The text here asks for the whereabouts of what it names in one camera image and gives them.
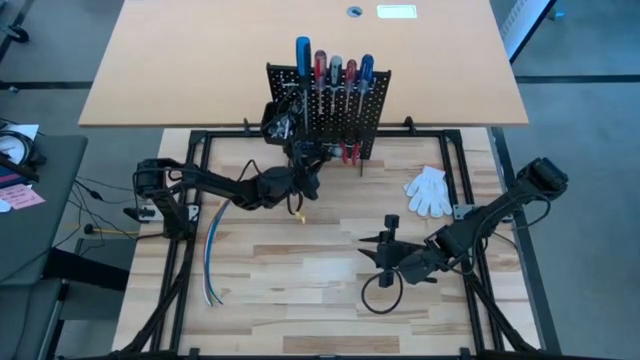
paper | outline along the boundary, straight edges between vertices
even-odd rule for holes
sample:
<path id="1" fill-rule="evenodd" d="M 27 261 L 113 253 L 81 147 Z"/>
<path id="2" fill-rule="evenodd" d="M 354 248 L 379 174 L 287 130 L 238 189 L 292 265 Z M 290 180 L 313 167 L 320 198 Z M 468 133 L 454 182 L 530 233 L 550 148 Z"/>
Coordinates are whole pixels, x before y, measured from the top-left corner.
<path id="1" fill-rule="evenodd" d="M 40 125 L 8 125 L 4 130 L 19 132 L 31 140 L 35 140 Z M 0 152 L 9 156 L 9 161 L 17 164 L 24 155 L 24 145 L 20 140 L 5 136 L 0 138 Z"/>
<path id="2" fill-rule="evenodd" d="M 415 5 L 378 5 L 378 17 L 381 19 L 415 19 L 418 10 Z"/>
<path id="3" fill-rule="evenodd" d="M 44 202 L 40 195 L 23 184 L 0 189 L 0 199 L 9 203 L 16 210 Z"/>

blue screwdriver handle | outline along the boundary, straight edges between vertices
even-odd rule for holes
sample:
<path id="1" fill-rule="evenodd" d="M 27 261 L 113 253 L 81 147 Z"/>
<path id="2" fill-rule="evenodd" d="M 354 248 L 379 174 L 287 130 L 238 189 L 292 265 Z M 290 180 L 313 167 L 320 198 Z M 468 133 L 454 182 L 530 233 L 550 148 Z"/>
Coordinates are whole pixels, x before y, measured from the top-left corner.
<path id="1" fill-rule="evenodd" d="M 373 80 L 373 56 L 366 54 L 362 57 L 360 63 L 360 82 L 358 83 L 358 91 L 361 94 L 369 90 L 369 84 Z"/>
<path id="2" fill-rule="evenodd" d="M 311 40 L 306 36 L 296 39 L 296 67 L 300 76 L 300 89 L 311 88 Z"/>

pink sticky note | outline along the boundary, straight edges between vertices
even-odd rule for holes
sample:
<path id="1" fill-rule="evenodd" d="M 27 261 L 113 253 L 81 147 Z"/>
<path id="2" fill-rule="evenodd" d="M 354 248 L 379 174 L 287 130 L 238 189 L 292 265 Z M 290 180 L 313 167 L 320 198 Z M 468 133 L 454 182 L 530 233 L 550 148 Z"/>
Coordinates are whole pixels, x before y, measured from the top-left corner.
<path id="1" fill-rule="evenodd" d="M 8 202 L 16 210 L 44 202 L 40 195 L 23 184 L 0 189 L 0 199 Z"/>

light wood surface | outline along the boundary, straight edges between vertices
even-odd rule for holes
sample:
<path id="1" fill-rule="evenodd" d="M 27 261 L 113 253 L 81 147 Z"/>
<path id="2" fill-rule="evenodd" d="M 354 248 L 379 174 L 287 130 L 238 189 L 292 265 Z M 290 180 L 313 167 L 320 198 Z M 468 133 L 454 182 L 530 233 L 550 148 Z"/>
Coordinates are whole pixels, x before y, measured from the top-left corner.
<path id="1" fill-rule="evenodd" d="M 528 122 L 489 0 L 421 0 L 416 19 L 380 19 L 378 4 L 408 3 L 126 0 L 80 125 L 257 124 L 271 100 L 265 65 L 295 65 L 301 35 L 312 51 L 344 63 L 370 53 L 393 72 L 382 123 Z"/>
<path id="2" fill-rule="evenodd" d="M 189 131 L 165 130 L 159 155 L 183 161 Z M 486 130 L 468 128 L 462 133 L 476 201 L 488 203 L 501 187 Z M 219 139 L 213 143 L 211 170 L 235 178 L 250 158 L 262 169 L 286 161 L 280 147 L 261 139 Z M 424 220 L 407 209 L 402 185 L 423 165 L 442 166 L 436 140 L 378 138 L 364 177 L 339 161 L 322 169 L 319 200 L 305 201 L 303 206 L 305 225 L 287 213 L 284 203 L 252 212 L 229 206 L 213 248 L 212 281 L 225 303 L 215 308 L 203 299 L 202 259 L 207 228 L 221 199 L 205 195 L 180 352 L 200 347 L 202 354 L 434 355 L 473 348 L 458 275 L 440 272 L 434 275 L 438 284 L 407 286 L 401 305 L 389 315 L 371 314 L 360 301 L 361 286 L 377 270 L 356 251 L 372 245 L 357 240 L 383 230 L 385 214 L 401 216 L 398 239 L 418 243 L 450 221 Z M 144 225 L 142 233 L 160 229 L 160 224 Z M 499 233 L 512 238 L 506 227 Z M 126 345 L 153 311 L 167 248 L 168 241 L 161 238 L 138 243 L 114 349 Z M 524 338 L 537 346 L 513 246 L 492 237 L 487 255 L 499 306 Z M 373 286 L 368 298 L 373 306 L 384 308 L 395 300 L 397 290 Z M 480 310 L 485 339 L 490 339 L 484 308 Z M 167 322 L 165 348 L 170 329 Z"/>

blue wire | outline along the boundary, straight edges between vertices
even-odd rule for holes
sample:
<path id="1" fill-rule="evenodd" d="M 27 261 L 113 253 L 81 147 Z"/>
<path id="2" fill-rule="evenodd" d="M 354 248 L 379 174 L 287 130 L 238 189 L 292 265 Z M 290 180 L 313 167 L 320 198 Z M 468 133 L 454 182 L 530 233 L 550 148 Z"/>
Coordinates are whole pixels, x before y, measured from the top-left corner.
<path id="1" fill-rule="evenodd" d="M 213 285 L 211 284 L 211 279 L 209 278 L 209 262 L 211 259 L 211 248 L 213 248 L 213 238 L 215 237 L 216 230 L 218 229 L 218 224 L 220 223 L 220 219 L 222 219 L 222 214 L 224 214 L 224 211 L 227 209 L 227 206 L 229 206 L 229 203 L 230 201 L 227 201 L 225 202 L 224 205 L 222 205 L 222 208 L 220 209 L 218 216 L 216 217 L 215 221 L 211 225 L 211 231 L 209 234 L 209 238 L 207 239 L 208 252 L 206 254 L 207 258 L 205 261 L 205 276 L 207 279 L 207 285 L 209 286 L 209 291 L 211 292 L 211 295 L 213 295 L 213 297 L 222 305 L 224 305 L 224 303 L 216 296 L 216 293 L 213 291 Z"/>

